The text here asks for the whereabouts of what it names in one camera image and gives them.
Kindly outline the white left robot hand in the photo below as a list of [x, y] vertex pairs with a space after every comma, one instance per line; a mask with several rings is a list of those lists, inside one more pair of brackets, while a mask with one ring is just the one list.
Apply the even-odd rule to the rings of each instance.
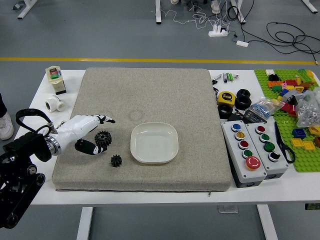
[[78, 140], [98, 127], [99, 124], [103, 124], [104, 122], [114, 124], [116, 121], [100, 114], [74, 116], [62, 124], [56, 130], [56, 133], [51, 133], [46, 137], [51, 154], [58, 156], [67, 149], [69, 144], [75, 144]]

